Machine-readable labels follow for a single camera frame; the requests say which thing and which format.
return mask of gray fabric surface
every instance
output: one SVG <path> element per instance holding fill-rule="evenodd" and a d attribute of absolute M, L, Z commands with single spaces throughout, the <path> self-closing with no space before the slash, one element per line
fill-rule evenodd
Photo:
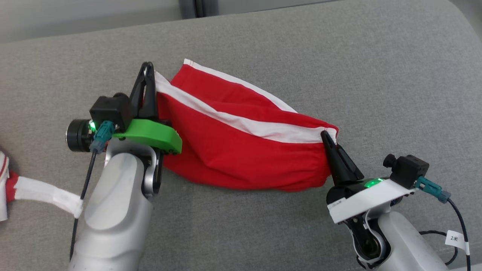
<path fill-rule="evenodd" d="M 0 148 L 21 175 L 80 193 L 90 156 L 65 146 L 69 122 L 88 117 L 99 95 L 130 92 L 144 60 L 172 78 L 189 58 L 337 125 L 366 176 L 388 175 L 391 152 L 428 161 L 427 177 L 452 192 L 473 262 L 482 261 L 482 46 L 445 0 L 337 1 L 29 40 L 0 54 Z M 163 178 L 141 271 L 359 269 L 347 229 L 326 209 L 330 180 L 284 193 Z M 9 209 L 0 270 L 63 270 L 72 217 L 36 202 Z M 450 206 L 428 195 L 396 209 L 419 230 L 460 231 Z M 450 258 L 442 238 L 427 239 Z"/>

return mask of green light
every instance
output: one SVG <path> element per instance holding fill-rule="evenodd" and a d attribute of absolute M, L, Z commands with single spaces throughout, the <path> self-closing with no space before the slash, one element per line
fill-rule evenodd
<path fill-rule="evenodd" d="M 370 187 L 374 186 L 375 184 L 379 184 L 379 183 L 382 182 L 382 181 L 383 181 L 383 179 L 380 179 L 380 178 L 378 178 L 378 179 L 373 179 L 373 180 L 367 182 L 367 183 L 365 184 L 365 187 L 366 187 L 366 188 L 370 188 Z"/>
<path fill-rule="evenodd" d="M 90 126 L 90 129 L 92 130 L 92 132 L 95 132 L 96 128 L 95 128 L 95 123 L 93 121 L 91 121 L 89 126 Z"/>

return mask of camera lens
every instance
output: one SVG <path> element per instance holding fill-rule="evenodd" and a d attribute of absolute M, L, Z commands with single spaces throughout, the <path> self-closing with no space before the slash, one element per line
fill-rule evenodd
<path fill-rule="evenodd" d="M 71 151 L 89 152 L 93 134 L 89 130 L 90 120 L 73 120 L 65 132 L 65 143 Z"/>

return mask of white fabric strip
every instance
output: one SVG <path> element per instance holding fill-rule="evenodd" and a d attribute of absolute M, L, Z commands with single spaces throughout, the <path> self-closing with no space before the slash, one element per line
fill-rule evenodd
<path fill-rule="evenodd" d="M 211 75 L 214 75 L 216 77 L 219 77 L 221 79 L 224 79 L 226 81 L 229 81 L 229 82 L 232 82 L 232 83 L 237 83 L 237 84 L 241 84 L 251 90 L 253 90 L 254 92 L 257 92 L 258 94 L 266 97 L 268 100 L 270 100 L 274 105 L 276 105 L 279 109 L 283 110 L 283 111 L 288 111 L 288 112 L 294 112 L 294 113 L 297 113 L 293 108 L 291 108 L 291 106 L 287 105 L 285 102 L 283 102 L 281 99 L 279 99 L 278 97 L 276 97 L 275 95 L 265 91 L 265 90 L 262 90 L 260 89 L 259 87 L 253 85 L 253 84 L 250 84 L 246 81 L 243 81 L 239 78 L 236 78 L 234 76 L 231 76 L 229 74 L 226 74 L 226 73 L 223 73 L 223 72 L 220 72 L 220 71 L 217 71 L 215 69 L 211 69 L 211 68 L 208 68 L 208 67 L 204 67 L 204 66 L 201 66 L 199 64 L 197 64 L 196 62 L 192 61 L 192 60 L 189 60 L 189 59 L 184 59 L 184 64 L 186 65 L 189 65 L 197 70 L 200 70 L 200 71 L 203 71 L 205 73 L 209 73 Z"/>
<path fill-rule="evenodd" d="M 336 143 L 334 128 L 307 128 L 286 123 L 260 122 L 219 112 L 189 93 L 171 85 L 160 73 L 155 72 L 155 78 L 158 92 L 169 95 L 183 105 L 245 133 L 283 143 L 320 143 L 322 142 L 320 133 L 328 131 Z"/>
<path fill-rule="evenodd" d="M 57 188 L 51 184 L 30 178 L 19 177 L 15 184 L 16 200 L 35 200 L 52 203 L 79 218 L 83 209 L 80 196 Z"/>
<path fill-rule="evenodd" d="M 7 213 L 7 191 L 6 183 L 8 178 L 8 157 L 0 151 L 0 221 L 8 219 Z"/>

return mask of gray table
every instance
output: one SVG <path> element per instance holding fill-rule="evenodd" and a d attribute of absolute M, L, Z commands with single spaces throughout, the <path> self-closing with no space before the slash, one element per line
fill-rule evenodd
<path fill-rule="evenodd" d="M 428 178 L 464 215 L 473 262 L 482 261 L 482 46 L 448 1 L 336 1 L 28 40 L 0 54 L 0 146 L 24 176 L 80 193 L 89 155 L 65 146 L 69 122 L 87 118 L 99 95 L 129 93 L 144 60 L 172 78 L 189 58 L 337 125 L 366 176 L 387 175 L 391 152 L 428 161 Z M 166 171 L 140 270 L 357 270 L 348 230 L 326 209 L 329 183 L 231 191 Z M 0 270 L 64 269 L 72 217 L 36 202 L 9 209 Z M 450 206 L 428 195 L 396 209 L 419 230 L 460 231 Z M 442 237 L 427 239 L 450 258 Z"/>

